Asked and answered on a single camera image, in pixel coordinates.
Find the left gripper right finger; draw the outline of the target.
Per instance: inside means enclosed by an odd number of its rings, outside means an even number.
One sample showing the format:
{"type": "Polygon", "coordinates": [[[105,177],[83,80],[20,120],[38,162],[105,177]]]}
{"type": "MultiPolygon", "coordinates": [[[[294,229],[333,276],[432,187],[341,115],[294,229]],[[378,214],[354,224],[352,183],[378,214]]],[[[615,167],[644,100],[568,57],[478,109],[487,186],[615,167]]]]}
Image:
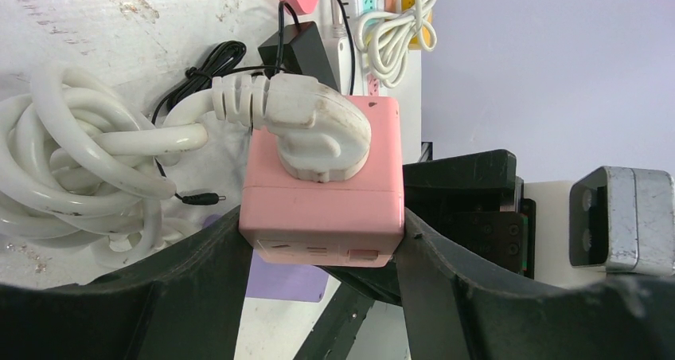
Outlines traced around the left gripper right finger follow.
{"type": "Polygon", "coordinates": [[[563,289],[448,240],[413,212],[396,269],[414,359],[671,359],[674,280],[563,289]]]}

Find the white multi-socket power strip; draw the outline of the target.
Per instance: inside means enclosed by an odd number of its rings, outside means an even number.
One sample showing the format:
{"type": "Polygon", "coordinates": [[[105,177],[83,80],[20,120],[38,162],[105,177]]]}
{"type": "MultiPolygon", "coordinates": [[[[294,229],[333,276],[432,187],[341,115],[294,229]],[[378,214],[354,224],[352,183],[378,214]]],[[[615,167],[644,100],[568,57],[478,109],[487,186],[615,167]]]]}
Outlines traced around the white multi-socket power strip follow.
{"type": "Polygon", "coordinates": [[[345,95],[386,93],[371,72],[365,48],[366,38],[377,21],[364,20],[367,13],[384,10],[384,4],[385,0],[331,0],[332,25],[323,41],[337,89],[345,95]]]}

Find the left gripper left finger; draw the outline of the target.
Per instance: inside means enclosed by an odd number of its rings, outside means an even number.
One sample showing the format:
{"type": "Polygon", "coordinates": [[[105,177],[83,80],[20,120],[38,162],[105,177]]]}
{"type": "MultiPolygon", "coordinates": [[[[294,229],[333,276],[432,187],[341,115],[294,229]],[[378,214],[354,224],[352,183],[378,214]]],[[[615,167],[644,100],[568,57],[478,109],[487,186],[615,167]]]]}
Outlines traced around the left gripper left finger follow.
{"type": "Polygon", "coordinates": [[[2,285],[2,358],[233,358],[252,259],[239,216],[86,285],[2,285]]]}

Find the black adapter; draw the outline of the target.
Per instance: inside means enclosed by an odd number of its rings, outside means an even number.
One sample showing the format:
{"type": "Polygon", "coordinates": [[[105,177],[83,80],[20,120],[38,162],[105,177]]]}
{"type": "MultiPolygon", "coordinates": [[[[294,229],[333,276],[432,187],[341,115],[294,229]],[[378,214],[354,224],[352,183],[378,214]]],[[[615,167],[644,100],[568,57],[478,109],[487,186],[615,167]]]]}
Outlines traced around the black adapter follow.
{"type": "Polygon", "coordinates": [[[300,22],[288,2],[279,3],[278,31],[258,47],[258,52],[261,65],[242,66],[246,45],[241,41],[221,42],[205,56],[201,65],[185,71],[185,79],[159,101],[151,122],[157,122],[162,109],[170,111],[186,97],[211,88],[215,77],[248,73],[270,78],[276,73],[288,72],[312,76],[333,89],[338,87],[317,24],[300,22]]]}

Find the purple power strip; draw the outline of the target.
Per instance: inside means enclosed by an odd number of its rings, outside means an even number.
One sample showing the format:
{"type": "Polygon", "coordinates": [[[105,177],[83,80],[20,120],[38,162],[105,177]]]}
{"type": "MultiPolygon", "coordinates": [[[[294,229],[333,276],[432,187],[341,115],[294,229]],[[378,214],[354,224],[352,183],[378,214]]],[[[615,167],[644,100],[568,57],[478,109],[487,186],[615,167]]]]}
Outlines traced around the purple power strip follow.
{"type": "Polygon", "coordinates": [[[311,265],[270,264],[253,252],[248,298],[318,303],[326,294],[329,274],[311,265]]]}

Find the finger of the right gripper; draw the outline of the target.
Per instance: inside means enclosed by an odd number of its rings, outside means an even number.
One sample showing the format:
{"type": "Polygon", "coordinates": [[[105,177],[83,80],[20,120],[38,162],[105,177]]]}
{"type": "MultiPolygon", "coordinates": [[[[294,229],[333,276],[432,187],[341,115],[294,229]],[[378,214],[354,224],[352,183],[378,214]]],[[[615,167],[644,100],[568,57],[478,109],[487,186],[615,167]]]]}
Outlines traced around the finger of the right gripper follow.
{"type": "Polygon", "coordinates": [[[301,345],[296,359],[346,359],[376,301],[401,305],[396,266],[355,268],[321,266],[340,282],[301,345]]]}

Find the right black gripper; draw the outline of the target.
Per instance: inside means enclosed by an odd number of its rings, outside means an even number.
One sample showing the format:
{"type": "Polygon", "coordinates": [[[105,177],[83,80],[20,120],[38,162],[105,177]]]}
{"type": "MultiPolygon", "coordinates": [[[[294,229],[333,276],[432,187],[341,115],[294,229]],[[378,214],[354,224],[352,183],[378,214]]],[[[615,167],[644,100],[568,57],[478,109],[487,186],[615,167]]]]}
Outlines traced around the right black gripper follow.
{"type": "Polygon", "coordinates": [[[480,257],[535,276],[536,203],[507,150],[407,164],[404,203],[434,230],[480,257]]]}

